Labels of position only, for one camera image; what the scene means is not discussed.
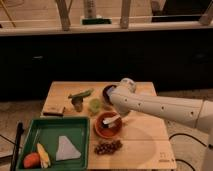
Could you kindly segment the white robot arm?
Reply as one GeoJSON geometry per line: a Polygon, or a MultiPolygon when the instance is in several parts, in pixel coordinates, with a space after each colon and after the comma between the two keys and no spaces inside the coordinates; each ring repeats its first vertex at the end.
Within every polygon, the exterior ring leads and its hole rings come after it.
{"type": "Polygon", "coordinates": [[[109,93],[121,115],[130,110],[171,120],[209,134],[213,130],[213,101],[137,94],[136,83],[123,78],[109,93]]]}

